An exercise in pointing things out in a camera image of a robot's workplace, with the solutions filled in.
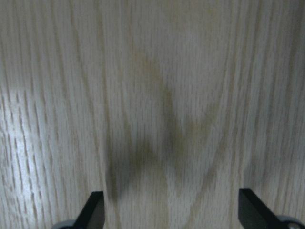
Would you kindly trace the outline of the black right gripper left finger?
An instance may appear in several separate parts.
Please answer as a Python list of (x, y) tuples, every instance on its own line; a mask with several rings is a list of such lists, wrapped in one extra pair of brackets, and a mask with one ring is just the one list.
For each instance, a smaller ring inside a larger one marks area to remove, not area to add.
[(73, 229), (102, 229), (105, 224), (104, 194), (94, 191), (89, 196), (79, 216), (74, 222)]

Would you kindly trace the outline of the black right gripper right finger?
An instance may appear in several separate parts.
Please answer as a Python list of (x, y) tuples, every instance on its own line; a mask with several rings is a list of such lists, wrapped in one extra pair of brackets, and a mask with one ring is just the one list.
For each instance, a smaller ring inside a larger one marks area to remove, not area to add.
[(244, 229), (286, 228), (286, 225), (248, 188), (239, 189), (238, 219)]

